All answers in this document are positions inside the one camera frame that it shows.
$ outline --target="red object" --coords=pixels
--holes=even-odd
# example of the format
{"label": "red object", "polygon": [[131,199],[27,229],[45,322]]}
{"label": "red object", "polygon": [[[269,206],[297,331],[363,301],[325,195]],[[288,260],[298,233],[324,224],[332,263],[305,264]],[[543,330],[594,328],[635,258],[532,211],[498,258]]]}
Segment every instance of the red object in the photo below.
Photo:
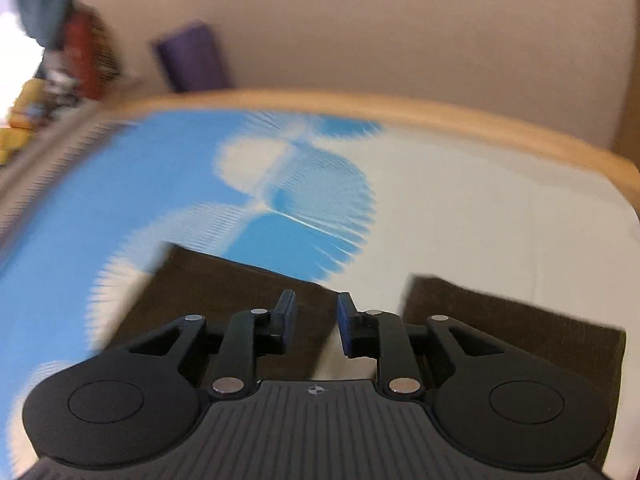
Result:
{"label": "red object", "polygon": [[65,55],[69,74],[78,80],[78,95],[100,100],[104,83],[98,70],[98,49],[94,42],[94,15],[76,10],[65,24]]}

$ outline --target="brown fabric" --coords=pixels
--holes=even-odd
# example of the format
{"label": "brown fabric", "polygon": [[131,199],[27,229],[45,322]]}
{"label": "brown fabric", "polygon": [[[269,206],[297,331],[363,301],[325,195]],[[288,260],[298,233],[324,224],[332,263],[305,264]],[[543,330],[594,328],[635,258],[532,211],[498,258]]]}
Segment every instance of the brown fabric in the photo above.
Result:
{"label": "brown fabric", "polygon": [[590,380],[611,412],[594,464],[602,468],[609,449],[620,393],[625,333],[562,316],[530,304],[466,290],[436,277],[414,278],[403,319],[423,324],[445,314]]}
{"label": "brown fabric", "polygon": [[[121,323],[114,346],[190,312],[225,322],[248,308],[273,308],[285,288],[296,292],[294,346],[286,356],[258,361],[258,377],[307,380],[335,323],[337,293],[314,283],[173,246]],[[606,457],[620,391],[625,333],[453,285],[435,277],[414,278],[402,318],[423,324],[446,314],[482,332],[572,370],[603,393],[612,413],[595,465]]]}
{"label": "brown fabric", "polygon": [[337,293],[257,267],[173,246],[109,343],[109,347],[188,313],[226,322],[249,308],[273,308],[282,291],[296,293],[293,348],[258,360],[258,378],[308,380],[335,323]]}

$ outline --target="blue and white sheet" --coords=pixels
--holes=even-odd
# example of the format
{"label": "blue and white sheet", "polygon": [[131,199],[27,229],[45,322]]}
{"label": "blue and white sheet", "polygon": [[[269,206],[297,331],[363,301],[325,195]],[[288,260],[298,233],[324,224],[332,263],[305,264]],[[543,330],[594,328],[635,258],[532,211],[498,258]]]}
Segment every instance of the blue and white sheet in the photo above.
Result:
{"label": "blue and white sheet", "polygon": [[165,241],[348,290],[360,308],[397,311],[412,273],[433,273],[623,326],[625,417],[606,471],[625,478],[638,466],[625,439],[640,427],[630,397],[640,323],[629,309],[640,297],[640,235],[609,182],[392,124],[178,110],[127,128],[78,166],[0,276],[0,479],[34,460],[26,393],[108,341]]}

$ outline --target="circular pad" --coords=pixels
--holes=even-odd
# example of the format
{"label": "circular pad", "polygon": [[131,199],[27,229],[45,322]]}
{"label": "circular pad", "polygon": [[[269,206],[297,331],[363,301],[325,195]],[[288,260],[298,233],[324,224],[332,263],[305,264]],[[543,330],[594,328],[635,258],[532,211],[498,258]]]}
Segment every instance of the circular pad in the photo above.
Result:
{"label": "circular pad", "polygon": [[494,412],[518,424],[543,424],[564,409],[564,399],[546,384],[511,381],[496,386],[489,395]]}
{"label": "circular pad", "polygon": [[123,381],[96,381],[80,386],[69,397],[69,409],[92,424],[109,424],[133,416],[145,396],[139,387]]}
{"label": "circular pad", "polygon": [[587,380],[516,350],[461,360],[437,391],[433,410],[465,454],[515,470],[588,458],[609,418]]}
{"label": "circular pad", "polygon": [[77,467],[122,466],[157,456],[190,432],[195,389],[158,356],[112,350],[42,381],[22,410],[38,456]]}

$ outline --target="wooden frame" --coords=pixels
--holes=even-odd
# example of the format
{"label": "wooden frame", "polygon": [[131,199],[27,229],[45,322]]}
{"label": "wooden frame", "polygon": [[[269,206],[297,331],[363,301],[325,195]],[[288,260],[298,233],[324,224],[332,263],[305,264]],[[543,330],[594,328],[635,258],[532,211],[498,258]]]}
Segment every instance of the wooden frame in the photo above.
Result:
{"label": "wooden frame", "polygon": [[540,126],[449,104],[370,94],[227,90],[149,98],[117,108],[114,116],[130,119],[180,108],[309,112],[426,126],[600,173],[640,212],[640,173],[626,158]]}

